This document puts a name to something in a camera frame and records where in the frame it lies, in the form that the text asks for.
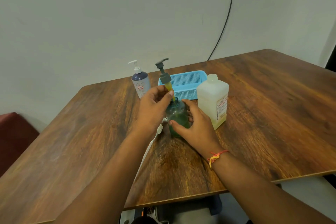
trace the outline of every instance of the blue plastic basket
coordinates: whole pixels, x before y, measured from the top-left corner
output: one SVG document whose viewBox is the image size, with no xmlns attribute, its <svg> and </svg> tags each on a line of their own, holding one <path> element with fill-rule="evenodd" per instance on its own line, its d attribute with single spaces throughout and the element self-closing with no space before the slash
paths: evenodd
<svg viewBox="0 0 336 224">
<path fill-rule="evenodd" d="M 202 71 L 192 71 L 180 74 L 172 74 L 171 85 L 173 86 L 174 96 L 179 99 L 197 99 L 196 88 L 206 81 L 207 74 Z"/>
</svg>

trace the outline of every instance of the wooden table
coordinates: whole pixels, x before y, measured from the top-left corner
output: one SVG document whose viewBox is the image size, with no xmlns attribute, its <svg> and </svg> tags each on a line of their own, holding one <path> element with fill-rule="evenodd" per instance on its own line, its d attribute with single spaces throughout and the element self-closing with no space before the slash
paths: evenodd
<svg viewBox="0 0 336 224">
<path fill-rule="evenodd" d="M 272 50 L 168 69 L 204 70 L 229 84 L 216 133 L 272 181 L 336 171 L 336 73 Z M 149 74 L 157 85 L 159 72 Z M 0 179 L 0 223 L 54 220 L 110 159 L 136 119 L 130 78 L 83 87 Z M 125 208 L 226 192 L 208 164 L 167 125 Z"/>
</svg>

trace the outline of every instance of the red thread bracelet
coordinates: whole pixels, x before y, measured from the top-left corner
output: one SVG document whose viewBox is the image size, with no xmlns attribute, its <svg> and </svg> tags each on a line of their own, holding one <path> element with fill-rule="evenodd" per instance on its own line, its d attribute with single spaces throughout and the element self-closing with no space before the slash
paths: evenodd
<svg viewBox="0 0 336 224">
<path fill-rule="evenodd" d="M 229 152 L 229 151 L 228 151 L 228 150 L 223 150 L 223 151 L 221 151 L 221 152 L 219 152 L 219 153 L 213 153 L 213 152 L 211 152 L 211 154 L 213 154 L 213 156 L 212 156 L 211 158 L 207 158 L 207 160 L 209 161 L 209 166 L 210 166 L 210 168 L 212 168 L 211 163 L 215 162 L 215 160 L 216 160 L 217 158 L 219 158 L 219 156 L 220 156 L 222 153 L 224 153 L 224 152 Z"/>
</svg>

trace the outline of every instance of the maroon chair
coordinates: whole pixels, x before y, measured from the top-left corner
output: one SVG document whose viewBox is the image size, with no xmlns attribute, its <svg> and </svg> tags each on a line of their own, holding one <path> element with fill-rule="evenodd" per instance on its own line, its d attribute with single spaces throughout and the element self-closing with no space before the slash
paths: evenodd
<svg viewBox="0 0 336 224">
<path fill-rule="evenodd" d="M 39 132 L 16 112 L 0 115 L 0 177 L 38 135 Z"/>
</svg>

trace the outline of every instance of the forearm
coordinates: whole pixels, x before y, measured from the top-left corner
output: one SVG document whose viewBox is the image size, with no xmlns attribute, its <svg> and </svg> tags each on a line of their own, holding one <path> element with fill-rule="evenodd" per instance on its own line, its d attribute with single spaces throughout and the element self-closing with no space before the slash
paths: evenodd
<svg viewBox="0 0 336 224">
<path fill-rule="evenodd" d="M 221 154 L 213 163 L 213 169 L 255 224 L 334 223 L 258 175 L 230 153 Z"/>
<path fill-rule="evenodd" d="M 92 182 L 56 219 L 57 223 L 117 223 L 148 146 L 131 132 Z"/>
</svg>

